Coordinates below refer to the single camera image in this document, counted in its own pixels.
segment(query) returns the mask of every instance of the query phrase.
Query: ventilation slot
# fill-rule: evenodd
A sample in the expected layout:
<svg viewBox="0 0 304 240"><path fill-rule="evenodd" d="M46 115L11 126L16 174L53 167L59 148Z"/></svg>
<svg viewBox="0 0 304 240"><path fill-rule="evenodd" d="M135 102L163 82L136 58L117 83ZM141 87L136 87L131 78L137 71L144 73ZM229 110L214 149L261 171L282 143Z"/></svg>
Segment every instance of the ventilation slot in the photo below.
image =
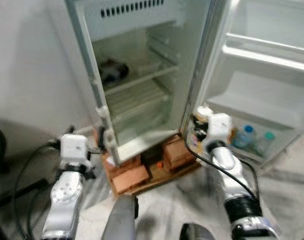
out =
<svg viewBox="0 0 304 240"><path fill-rule="evenodd" d="M145 1L136 1L133 3L127 3L125 5L108 7L106 9L101 9L100 14L101 18L105 19L106 17L114 17L116 15L123 15L133 11L140 11L149 8L159 7L164 4L164 0L145 0Z"/></svg>

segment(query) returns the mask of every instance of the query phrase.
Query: brick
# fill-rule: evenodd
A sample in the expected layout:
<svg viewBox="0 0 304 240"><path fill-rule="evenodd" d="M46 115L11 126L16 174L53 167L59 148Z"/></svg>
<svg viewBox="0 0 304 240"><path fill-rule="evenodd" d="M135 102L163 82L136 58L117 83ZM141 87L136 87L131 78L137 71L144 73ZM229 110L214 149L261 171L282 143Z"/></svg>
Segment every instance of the brick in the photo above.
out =
<svg viewBox="0 0 304 240"><path fill-rule="evenodd" d="M172 172L175 169L195 161L195 157L185 148L184 140L172 141L164 146L163 159L166 167Z"/></svg>
<svg viewBox="0 0 304 240"><path fill-rule="evenodd" d="M106 175L108 178L112 179L122 173L124 173L127 170L130 170L134 167L138 167L141 165L141 155L137 155L133 157L132 159L124 162L121 164L121 166L116 167L112 164L110 164L106 159L108 157L108 154L102 156L103 165L106 171Z"/></svg>
<svg viewBox="0 0 304 240"><path fill-rule="evenodd" d="M164 154L166 155L167 160L173 163L190 155L190 152L185 148L184 140L181 139L166 145L164 147Z"/></svg>
<svg viewBox="0 0 304 240"><path fill-rule="evenodd" d="M165 147L167 144L171 144L173 142L176 142L178 140L181 140L182 138L178 135L174 135L166 140L166 142L163 143L163 147Z"/></svg>
<svg viewBox="0 0 304 240"><path fill-rule="evenodd" d="M129 189L149 179L144 165L132 168L112 179L116 192L123 194Z"/></svg>

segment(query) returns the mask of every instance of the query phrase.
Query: water bottle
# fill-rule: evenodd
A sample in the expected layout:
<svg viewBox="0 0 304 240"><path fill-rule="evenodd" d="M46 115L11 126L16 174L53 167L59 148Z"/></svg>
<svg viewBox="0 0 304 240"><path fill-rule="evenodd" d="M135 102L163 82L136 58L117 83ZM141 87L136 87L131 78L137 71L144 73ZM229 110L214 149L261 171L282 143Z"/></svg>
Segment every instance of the water bottle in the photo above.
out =
<svg viewBox="0 0 304 240"><path fill-rule="evenodd" d="M250 125L245 125L236 133L232 141L232 145L238 149L245 149L248 145L253 143L256 136L254 128Z"/></svg>
<svg viewBox="0 0 304 240"><path fill-rule="evenodd" d="M269 146L271 145L272 141L274 141L275 135L268 131L265 133L263 137L256 140L252 146L253 151L259 155L264 157L266 151L268 150Z"/></svg>

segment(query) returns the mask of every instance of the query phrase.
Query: blue bottle cap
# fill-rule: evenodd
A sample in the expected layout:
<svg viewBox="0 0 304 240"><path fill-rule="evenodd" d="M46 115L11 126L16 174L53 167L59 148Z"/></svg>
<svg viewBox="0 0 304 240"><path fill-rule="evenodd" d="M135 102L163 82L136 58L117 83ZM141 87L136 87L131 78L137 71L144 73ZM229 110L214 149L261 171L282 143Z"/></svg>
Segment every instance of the blue bottle cap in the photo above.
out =
<svg viewBox="0 0 304 240"><path fill-rule="evenodd" d="M253 129L253 127L250 126L250 125L245 125L245 126L244 126L244 130L245 130L245 132L247 132L247 133L252 133L254 129Z"/></svg>

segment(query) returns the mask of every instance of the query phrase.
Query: wooden pallet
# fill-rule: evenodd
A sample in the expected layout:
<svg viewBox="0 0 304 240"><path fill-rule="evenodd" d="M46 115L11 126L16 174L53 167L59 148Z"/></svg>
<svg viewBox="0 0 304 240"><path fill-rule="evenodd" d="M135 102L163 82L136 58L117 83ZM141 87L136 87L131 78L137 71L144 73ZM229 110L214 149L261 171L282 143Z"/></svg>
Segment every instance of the wooden pallet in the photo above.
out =
<svg viewBox="0 0 304 240"><path fill-rule="evenodd" d="M108 165L106 164L107 157L108 157L108 155L106 155L106 154L103 155L102 161L103 161L103 166L105 168L105 171L107 172L107 176L109 176L109 174L108 174L109 169L107 168ZM140 185L137 185L137 186L129 189L126 192L127 194L136 195L136 194L144 192L148 189L168 183L174 179L177 179L188 173L191 173L192 171L196 170L197 168L199 168L201 166L196 161L193 161L191 163L188 163L184 166L177 168L175 171L169 171L166 164L163 164L162 168L158 168L157 162L154 162L152 164L146 164L146 163L144 164L146 167L146 170L150 176L149 180L146 180L145 182L141 183ZM115 189L112 178L108 177L108 181L110 183L110 186L112 188L114 195L116 197L119 196L119 194L117 193L117 191Z"/></svg>

